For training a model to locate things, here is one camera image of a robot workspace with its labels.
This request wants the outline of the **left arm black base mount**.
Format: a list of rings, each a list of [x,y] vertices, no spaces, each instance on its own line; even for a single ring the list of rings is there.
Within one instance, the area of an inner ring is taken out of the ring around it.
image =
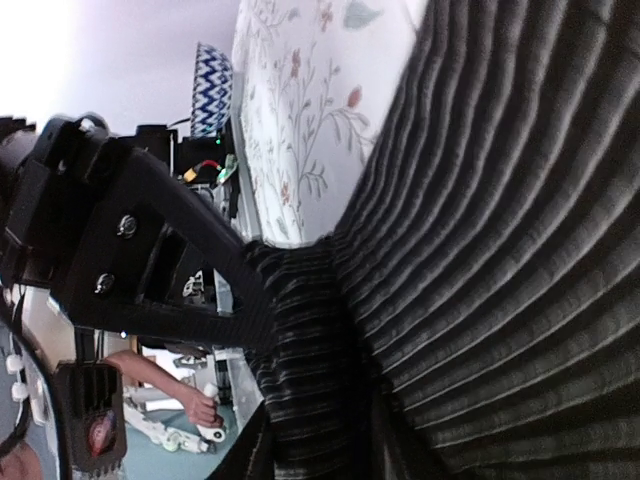
[[[179,137],[168,125],[139,125],[133,144],[159,159],[184,184],[222,185],[235,173],[237,157],[223,134]]]

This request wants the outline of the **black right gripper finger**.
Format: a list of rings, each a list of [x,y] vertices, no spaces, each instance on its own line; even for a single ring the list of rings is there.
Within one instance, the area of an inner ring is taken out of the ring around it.
[[[273,432],[260,404],[209,480],[273,480]]]

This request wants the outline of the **black pinstriped underwear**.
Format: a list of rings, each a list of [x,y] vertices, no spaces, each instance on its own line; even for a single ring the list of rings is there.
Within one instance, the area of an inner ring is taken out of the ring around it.
[[[639,475],[639,5],[433,1],[333,233],[259,242],[274,479]]]

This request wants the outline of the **person hand in background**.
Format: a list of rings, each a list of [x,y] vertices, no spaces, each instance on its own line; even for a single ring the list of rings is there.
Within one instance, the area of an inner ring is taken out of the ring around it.
[[[216,428],[221,425],[215,401],[191,386],[183,386],[176,399],[183,405],[189,420],[201,427]]]

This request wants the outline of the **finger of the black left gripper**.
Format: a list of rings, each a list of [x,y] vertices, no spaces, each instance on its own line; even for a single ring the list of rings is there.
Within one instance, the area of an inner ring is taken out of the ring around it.
[[[96,330],[231,348],[270,350],[277,343],[274,309],[264,301],[247,302],[222,315],[207,306],[135,304],[90,296],[69,304],[69,320]]]

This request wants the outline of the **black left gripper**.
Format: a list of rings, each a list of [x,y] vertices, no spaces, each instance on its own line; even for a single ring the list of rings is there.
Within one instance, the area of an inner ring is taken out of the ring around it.
[[[23,121],[1,142],[1,278],[44,288],[76,325],[129,325],[170,308],[169,227],[245,300],[263,300],[243,238],[96,115]]]

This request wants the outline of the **person forearm in background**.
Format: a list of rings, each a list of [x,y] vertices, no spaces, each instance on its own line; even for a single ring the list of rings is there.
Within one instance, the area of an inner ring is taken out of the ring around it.
[[[180,382],[156,363],[131,350],[111,354],[105,361],[115,366],[123,375],[149,383],[176,400],[191,399],[194,394],[198,394],[197,390]]]

